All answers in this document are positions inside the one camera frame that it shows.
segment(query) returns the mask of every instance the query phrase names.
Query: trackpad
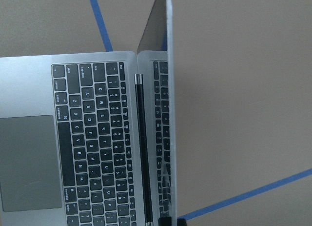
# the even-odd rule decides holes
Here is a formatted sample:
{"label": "trackpad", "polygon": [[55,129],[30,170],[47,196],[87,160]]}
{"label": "trackpad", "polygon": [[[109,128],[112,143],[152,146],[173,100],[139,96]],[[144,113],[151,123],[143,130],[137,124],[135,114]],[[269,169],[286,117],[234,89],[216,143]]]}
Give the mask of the trackpad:
{"label": "trackpad", "polygon": [[61,207],[53,117],[0,119],[0,191],[4,212]]}

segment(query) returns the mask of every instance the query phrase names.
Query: black keyboard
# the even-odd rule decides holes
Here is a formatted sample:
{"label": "black keyboard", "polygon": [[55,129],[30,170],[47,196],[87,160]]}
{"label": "black keyboard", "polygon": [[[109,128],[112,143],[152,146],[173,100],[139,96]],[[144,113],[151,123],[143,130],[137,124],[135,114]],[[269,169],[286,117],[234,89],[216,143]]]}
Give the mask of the black keyboard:
{"label": "black keyboard", "polygon": [[168,217],[171,204],[168,63],[153,62],[155,92],[156,166],[160,217]]}
{"label": "black keyboard", "polygon": [[136,226],[123,62],[53,65],[68,226]]}

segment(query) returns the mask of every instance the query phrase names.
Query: shift key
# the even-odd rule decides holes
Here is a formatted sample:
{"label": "shift key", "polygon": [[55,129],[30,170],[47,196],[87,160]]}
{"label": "shift key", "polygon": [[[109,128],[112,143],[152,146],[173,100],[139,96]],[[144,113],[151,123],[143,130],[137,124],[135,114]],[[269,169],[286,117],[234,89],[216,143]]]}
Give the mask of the shift key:
{"label": "shift key", "polygon": [[80,93],[77,65],[66,65],[68,93]]}

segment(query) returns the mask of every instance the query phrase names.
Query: silver laptop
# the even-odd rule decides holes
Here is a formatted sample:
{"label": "silver laptop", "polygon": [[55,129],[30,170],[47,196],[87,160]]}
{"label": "silver laptop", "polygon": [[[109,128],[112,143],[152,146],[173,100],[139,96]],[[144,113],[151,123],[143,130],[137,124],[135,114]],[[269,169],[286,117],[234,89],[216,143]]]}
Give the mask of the silver laptop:
{"label": "silver laptop", "polygon": [[0,74],[0,225],[176,225],[171,0],[138,54],[0,58]]}

